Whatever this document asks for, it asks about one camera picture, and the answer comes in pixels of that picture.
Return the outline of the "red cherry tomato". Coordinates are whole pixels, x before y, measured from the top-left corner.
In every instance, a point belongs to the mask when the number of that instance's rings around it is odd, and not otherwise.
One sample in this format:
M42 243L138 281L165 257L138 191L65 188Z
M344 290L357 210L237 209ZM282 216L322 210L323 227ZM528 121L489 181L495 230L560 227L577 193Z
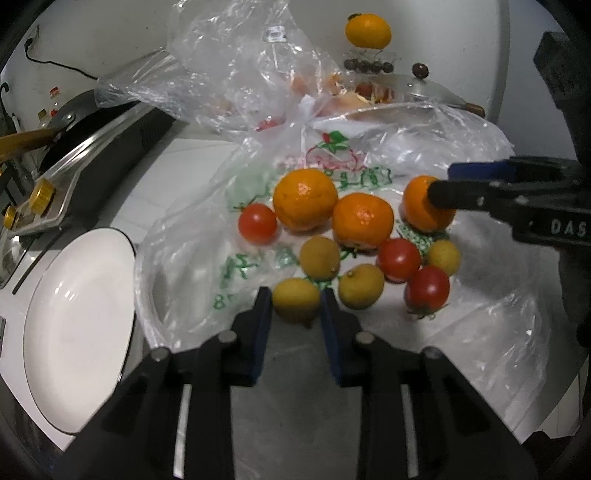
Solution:
M448 275L441 268L428 265L418 270L408 281L404 300L411 314L425 318L446 305L450 292Z
M242 209L238 218L238 232L242 238L256 245L266 245L276 238L277 220L266 205L253 203Z
M394 283L406 283L421 268L418 248L404 238L389 239L378 249L377 266Z

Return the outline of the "large orange mandarin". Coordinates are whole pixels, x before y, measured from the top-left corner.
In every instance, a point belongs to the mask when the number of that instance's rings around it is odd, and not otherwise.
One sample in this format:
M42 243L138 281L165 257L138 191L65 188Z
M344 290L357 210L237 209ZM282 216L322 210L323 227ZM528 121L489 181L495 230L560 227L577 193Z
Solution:
M332 217L339 193L331 178L317 169L298 169L280 179L273 209L280 223L295 232L321 227Z

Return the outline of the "steel lid with brown knob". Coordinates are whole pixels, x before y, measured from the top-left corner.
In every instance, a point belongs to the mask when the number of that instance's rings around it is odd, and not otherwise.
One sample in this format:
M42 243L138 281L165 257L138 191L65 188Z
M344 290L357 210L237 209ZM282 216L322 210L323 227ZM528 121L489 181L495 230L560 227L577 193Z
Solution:
M429 80L429 75L430 71L427 65L415 63L412 66L411 75L388 73L374 75L370 80L390 88L394 92L394 100L399 102L431 101L468 111L481 118L486 116L482 106L467 102L440 83Z

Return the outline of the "printed flat plastic bag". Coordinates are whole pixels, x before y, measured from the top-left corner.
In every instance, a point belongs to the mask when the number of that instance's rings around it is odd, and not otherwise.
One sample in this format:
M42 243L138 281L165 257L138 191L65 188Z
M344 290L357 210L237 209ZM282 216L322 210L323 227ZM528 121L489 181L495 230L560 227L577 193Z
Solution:
M363 193L399 210L421 174L443 177L455 162L509 157L494 124L433 104L397 104L320 117L301 111L286 126L246 139L197 193L180 198L149 230L135 266L136 310L153 346L188 350L228 327L260 287L304 272L307 233L281 227L269 246L238 233L251 203L270 204L291 172L320 171L339 196ZM518 434L548 384L549 338L570 336L555 252L513 241L485 214L461 212L444 230L462 255L444 307L412 315L403 287L387 284L363 326L395 346L441 348Z

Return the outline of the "orange fruit decoration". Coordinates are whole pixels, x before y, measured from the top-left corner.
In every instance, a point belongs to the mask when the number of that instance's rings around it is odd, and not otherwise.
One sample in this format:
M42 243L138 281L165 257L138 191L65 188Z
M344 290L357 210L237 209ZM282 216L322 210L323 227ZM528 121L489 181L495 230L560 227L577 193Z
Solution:
M374 50L388 47L393 36L390 24L381 16L372 13L349 15L345 35L353 46Z

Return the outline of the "white round plate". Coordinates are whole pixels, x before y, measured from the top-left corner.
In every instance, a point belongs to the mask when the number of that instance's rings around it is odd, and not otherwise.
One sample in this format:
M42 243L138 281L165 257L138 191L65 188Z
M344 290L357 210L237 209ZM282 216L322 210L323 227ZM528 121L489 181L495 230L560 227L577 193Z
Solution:
M58 431L75 435L112 394L134 325L135 252L100 228L71 241L36 286L24 326L32 398Z

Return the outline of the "silver induction cooker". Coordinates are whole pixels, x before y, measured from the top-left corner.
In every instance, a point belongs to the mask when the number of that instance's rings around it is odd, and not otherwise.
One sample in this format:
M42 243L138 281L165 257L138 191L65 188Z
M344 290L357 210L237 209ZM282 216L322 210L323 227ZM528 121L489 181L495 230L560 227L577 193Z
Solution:
M64 129L43 155L31 193L1 210L2 286L43 234L94 227L123 180L174 123L139 102L99 108L82 120L73 112L62 119Z

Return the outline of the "clear crumpled plastic bag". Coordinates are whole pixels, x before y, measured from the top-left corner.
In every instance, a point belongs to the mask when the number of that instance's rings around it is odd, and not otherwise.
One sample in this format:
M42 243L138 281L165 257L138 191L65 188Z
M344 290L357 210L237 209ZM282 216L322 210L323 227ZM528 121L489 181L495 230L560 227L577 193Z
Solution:
M360 105L353 75L298 27L286 1L178 1L164 48L101 77L99 107L138 101L225 135L270 128L297 108Z

